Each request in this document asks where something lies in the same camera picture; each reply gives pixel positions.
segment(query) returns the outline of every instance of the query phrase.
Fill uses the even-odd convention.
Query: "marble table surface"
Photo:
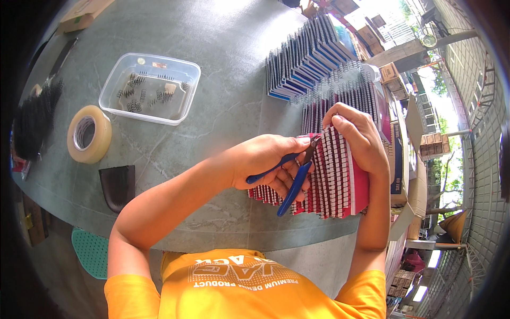
[[[54,36],[25,86],[42,84],[69,38],[78,37],[58,77],[64,89],[42,159],[19,187],[63,221],[108,237],[116,214],[106,205],[98,170],[136,166],[136,194],[171,179],[204,158],[260,134],[296,136],[301,110],[268,97],[264,59],[302,26],[305,17],[275,0],[115,1],[82,31]],[[71,159],[66,134],[82,107],[98,105],[108,74],[125,53],[197,63],[201,78],[188,117],[177,127],[106,112],[112,141],[96,164]],[[279,218],[277,207],[229,189],[191,214],[154,248],[201,252],[218,248],[274,251],[356,231],[359,217],[321,220],[314,214]]]

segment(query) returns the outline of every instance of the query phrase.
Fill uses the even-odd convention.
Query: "packing tape roll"
[[[95,105],[72,118],[67,131],[67,150],[76,162],[94,164],[106,154],[112,140],[110,119]]]

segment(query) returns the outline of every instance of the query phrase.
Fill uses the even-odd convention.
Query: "floor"
[[[72,226],[52,216],[49,237],[29,249],[29,255],[50,296],[65,318],[107,318],[104,280],[83,270],[71,244]],[[266,257],[308,277],[322,291],[335,297],[347,280],[356,233],[299,248],[265,252]],[[161,291],[161,251],[150,252],[150,269]]]

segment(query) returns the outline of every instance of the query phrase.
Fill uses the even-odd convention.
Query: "yellow t-shirt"
[[[308,278],[260,252],[244,249],[164,255],[161,297],[144,276],[117,275],[105,284],[109,318],[384,318],[385,275],[351,278],[336,300]]]

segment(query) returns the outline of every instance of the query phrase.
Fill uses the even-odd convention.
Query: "stack of spiral notebooks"
[[[267,94],[289,101],[308,93],[342,63],[356,59],[355,52],[340,41],[330,17],[317,15],[269,53]]]
[[[335,103],[345,103],[370,114],[385,147],[391,147],[390,109],[383,93],[361,62],[348,61],[292,102],[303,107],[301,133],[310,137],[320,134],[321,138],[314,154],[311,187],[303,202],[291,206],[291,213],[344,218],[364,210],[368,205],[368,173],[358,167],[343,136],[333,127],[323,129],[322,120]],[[275,206],[283,202],[267,185],[248,190],[248,196]]]
[[[349,145],[338,131],[329,127],[320,135],[314,153],[315,170],[310,174],[311,187],[303,202],[290,208],[292,214],[315,213],[320,218],[345,218],[355,215],[368,205],[368,173],[353,160]],[[248,196],[271,205],[283,199],[267,185],[248,190]]]
[[[322,79],[313,91],[300,98],[298,103],[303,106],[301,133],[320,133],[322,119],[337,102],[370,114],[381,139],[391,144],[389,105],[359,61],[342,64],[328,78]]]

